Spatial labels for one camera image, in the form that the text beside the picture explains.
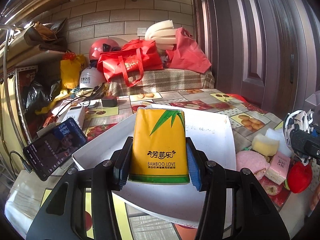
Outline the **red tote bag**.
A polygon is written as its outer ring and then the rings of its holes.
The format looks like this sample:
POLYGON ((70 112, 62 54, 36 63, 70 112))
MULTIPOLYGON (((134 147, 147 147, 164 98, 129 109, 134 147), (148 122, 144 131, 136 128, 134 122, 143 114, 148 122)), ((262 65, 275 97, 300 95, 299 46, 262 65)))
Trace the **red tote bag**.
POLYGON ((119 51, 101 53, 97 62, 97 70, 108 82, 121 75, 127 87, 139 83, 145 71, 162 69, 155 41, 146 40, 132 40, 119 51))

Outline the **black smartphone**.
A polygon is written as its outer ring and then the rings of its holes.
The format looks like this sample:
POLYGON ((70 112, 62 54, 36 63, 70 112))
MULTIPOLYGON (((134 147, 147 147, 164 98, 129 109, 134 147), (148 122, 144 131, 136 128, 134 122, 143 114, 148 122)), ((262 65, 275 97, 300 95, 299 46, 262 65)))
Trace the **black smartphone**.
POLYGON ((86 144, 82 129, 73 118, 68 118, 26 146, 23 154, 39 179, 45 181, 86 144))

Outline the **pink red helmet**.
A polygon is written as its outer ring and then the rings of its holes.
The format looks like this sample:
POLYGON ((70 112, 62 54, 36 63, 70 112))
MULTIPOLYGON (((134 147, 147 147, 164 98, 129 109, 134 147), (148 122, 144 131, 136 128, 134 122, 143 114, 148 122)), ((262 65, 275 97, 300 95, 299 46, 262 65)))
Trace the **pink red helmet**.
POLYGON ((102 38, 95 41, 89 50, 89 60, 99 60, 101 53, 121 50, 120 45, 111 38, 102 38))

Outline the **cream foam roll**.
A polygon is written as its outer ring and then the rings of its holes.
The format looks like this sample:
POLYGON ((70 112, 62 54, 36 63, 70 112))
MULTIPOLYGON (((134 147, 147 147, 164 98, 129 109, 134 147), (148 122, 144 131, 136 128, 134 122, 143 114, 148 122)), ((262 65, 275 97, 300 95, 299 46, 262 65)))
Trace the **cream foam roll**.
POLYGON ((172 20, 161 21, 150 26, 144 39, 154 41, 157 49, 173 50, 176 44, 176 29, 172 20))

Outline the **pink fluffy cloth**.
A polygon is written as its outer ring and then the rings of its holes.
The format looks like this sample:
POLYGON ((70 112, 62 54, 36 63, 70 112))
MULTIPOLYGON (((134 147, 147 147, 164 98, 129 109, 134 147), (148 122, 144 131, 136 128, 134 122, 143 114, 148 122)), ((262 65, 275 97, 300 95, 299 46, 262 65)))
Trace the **pink fluffy cloth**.
POLYGON ((255 175, 257 180, 261 180, 270 164, 263 155, 254 151, 240 151, 236 154, 236 170, 248 168, 255 175))

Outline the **yellow bamboo tissue pack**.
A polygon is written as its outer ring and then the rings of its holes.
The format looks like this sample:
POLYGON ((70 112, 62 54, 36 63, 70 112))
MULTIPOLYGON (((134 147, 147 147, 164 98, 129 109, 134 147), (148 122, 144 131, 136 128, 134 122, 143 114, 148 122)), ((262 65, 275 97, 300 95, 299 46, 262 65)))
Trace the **yellow bamboo tissue pack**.
POLYGON ((137 110, 129 180, 147 184, 189 183, 183 111, 137 110))

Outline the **white foam block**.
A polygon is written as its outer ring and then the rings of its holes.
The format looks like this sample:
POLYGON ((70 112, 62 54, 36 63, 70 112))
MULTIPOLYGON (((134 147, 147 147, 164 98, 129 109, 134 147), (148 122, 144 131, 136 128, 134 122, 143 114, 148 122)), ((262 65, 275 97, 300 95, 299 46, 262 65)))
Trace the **white foam block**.
POLYGON ((286 144, 286 140, 284 137, 284 133, 282 129, 271 129, 269 128, 265 134, 268 138, 279 141, 278 152, 283 155, 291 158, 293 156, 293 152, 288 148, 286 144))

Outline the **fruit pattern tablecloth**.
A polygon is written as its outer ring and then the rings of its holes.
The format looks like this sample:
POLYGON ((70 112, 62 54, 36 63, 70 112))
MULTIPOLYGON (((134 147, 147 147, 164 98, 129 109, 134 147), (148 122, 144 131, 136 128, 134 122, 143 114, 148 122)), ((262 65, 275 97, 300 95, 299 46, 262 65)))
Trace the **fruit pattern tablecloth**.
MULTIPOLYGON (((236 170, 236 154, 228 116, 167 105, 146 108, 184 112, 185 139, 226 172, 225 223, 231 239, 289 239, 286 226, 267 193, 247 168, 236 170)), ((85 190, 91 189, 96 165, 121 150, 133 137, 136 113, 88 142, 73 154, 76 167, 69 168, 55 185, 30 226, 27 239, 86 239, 85 190)), ((190 227, 199 226, 205 192, 197 191, 189 176, 187 184, 147 184, 130 181, 118 196, 157 218, 190 227)))

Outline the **yellow green sponge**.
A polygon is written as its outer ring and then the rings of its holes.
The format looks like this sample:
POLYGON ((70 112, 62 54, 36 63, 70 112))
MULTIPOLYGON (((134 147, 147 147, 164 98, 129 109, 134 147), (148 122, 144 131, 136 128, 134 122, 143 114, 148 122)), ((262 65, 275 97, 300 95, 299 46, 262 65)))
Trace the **yellow green sponge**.
POLYGON ((274 156, 279 147, 279 140, 257 134, 252 141, 252 149, 266 157, 274 156))

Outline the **small black box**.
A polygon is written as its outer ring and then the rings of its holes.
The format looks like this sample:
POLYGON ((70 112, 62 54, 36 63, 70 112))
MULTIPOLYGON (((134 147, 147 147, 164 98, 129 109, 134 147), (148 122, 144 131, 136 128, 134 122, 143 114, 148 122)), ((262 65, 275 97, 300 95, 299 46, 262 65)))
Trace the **small black box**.
POLYGON ((105 96, 101 99, 103 107, 116 107, 118 105, 118 100, 116 96, 105 96))

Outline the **red apple plush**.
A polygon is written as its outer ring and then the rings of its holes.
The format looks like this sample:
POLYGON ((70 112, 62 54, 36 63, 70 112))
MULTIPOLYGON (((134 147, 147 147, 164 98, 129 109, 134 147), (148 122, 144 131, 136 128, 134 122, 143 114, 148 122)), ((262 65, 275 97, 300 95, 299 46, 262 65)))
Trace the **red apple plush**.
POLYGON ((304 166, 300 162, 296 162, 289 170, 287 178, 284 182, 286 189, 293 193, 303 192, 312 181, 311 165, 304 166))

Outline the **white helmet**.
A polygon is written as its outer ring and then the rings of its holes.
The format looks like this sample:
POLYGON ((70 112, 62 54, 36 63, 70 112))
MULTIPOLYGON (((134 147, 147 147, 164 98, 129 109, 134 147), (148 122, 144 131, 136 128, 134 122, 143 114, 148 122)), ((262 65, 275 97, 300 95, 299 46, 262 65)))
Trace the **white helmet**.
POLYGON ((106 79, 102 72, 95 67, 87 67, 80 74, 79 88, 93 89, 105 82, 106 79))

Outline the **yellow plastic bag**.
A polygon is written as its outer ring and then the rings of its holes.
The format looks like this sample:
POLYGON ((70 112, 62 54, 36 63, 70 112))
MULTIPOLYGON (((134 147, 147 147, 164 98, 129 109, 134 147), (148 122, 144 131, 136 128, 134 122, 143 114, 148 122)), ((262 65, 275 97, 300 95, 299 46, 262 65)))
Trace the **yellow plastic bag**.
POLYGON ((87 67, 84 55, 70 50, 63 54, 60 61, 62 88, 74 89, 79 85, 81 72, 87 67))

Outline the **pink tissue packet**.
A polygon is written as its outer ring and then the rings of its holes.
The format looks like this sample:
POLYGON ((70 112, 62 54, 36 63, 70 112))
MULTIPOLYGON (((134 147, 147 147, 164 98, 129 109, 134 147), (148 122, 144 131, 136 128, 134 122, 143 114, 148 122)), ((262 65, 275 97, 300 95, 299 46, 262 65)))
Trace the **pink tissue packet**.
POLYGON ((281 185, 287 178, 290 160, 288 156, 278 151, 270 161, 270 166, 265 176, 272 182, 281 185))

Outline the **red fabric bag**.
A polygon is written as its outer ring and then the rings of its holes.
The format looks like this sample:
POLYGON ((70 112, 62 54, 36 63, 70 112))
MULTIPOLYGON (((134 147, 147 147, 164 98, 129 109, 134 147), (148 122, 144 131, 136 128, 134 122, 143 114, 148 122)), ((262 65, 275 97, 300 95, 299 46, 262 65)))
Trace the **red fabric bag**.
POLYGON ((201 74, 210 69, 211 62, 185 28, 176 29, 175 37, 176 47, 166 51, 169 58, 167 68, 191 70, 201 74))

